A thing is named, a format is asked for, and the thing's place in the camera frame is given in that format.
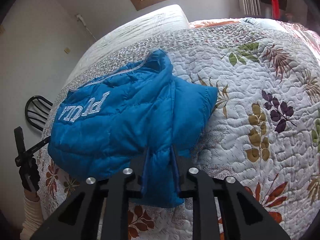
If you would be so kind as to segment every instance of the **wall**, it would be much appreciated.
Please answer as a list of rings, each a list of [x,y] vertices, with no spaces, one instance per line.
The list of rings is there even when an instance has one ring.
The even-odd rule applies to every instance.
[[[238,0],[167,0],[137,11],[130,0],[57,0],[70,15],[80,13],[101,38],[115,28],[156,9],[178,4],[188,20],[240,17]]]
[[[26,148],[40,141],[40,133],[24,118],[33,95],[54,101],[65,80],[89,47],[80,29],[56,0],[17,0],[3,21],[0,35],[0,209],[16,227],[24,219],[23,187],[13,129],[21,126]]]

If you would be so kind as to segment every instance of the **person's wrist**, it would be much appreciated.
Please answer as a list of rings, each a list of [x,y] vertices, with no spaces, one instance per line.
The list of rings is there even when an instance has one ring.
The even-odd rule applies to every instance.
[[[31,191],[28,191],[27,189],[24,189],[24,195],[28,200],[32,202],[38,202],[40,200],[36,192],[31,192]]]

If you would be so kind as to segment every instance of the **red cloth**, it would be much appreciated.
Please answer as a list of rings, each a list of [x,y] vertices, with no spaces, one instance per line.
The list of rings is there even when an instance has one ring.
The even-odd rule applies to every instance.
[[[272,17],[275,20],[280,19],[280,9],[279,9],[279,1],[278,0],[271,0],[272,4]]]

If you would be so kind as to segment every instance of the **floral bedspread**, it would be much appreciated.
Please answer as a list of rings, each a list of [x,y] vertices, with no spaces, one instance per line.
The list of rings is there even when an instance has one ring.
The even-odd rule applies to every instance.
[[[154,47],[168,52],[174,75],[219,89],[192,150],[195,165],[216,178],[236,177],[299,239],[320,209],[320,84],[317,59],[291,34],[239,23],[165,33],[123,48],[61,91],[43,137],[69,87],[141,60]],[[38,165],[39,195],[50,215],[79,182],[54,164],[47,148]],[[129,239],[192,239],[190,199],[172,209],[130,203],[128,217]]]

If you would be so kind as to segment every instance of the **wall outlet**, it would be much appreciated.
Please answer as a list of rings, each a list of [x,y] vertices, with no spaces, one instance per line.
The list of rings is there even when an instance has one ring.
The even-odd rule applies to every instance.
[[[5,32],[3,25],[0,25],[0,35]]]
[[[67,53],[67,54],[69,54],[70,51],[71,51],[71,50],[70,50],[68,47],[66,47],[66,48],[64,49],[64,52]]]

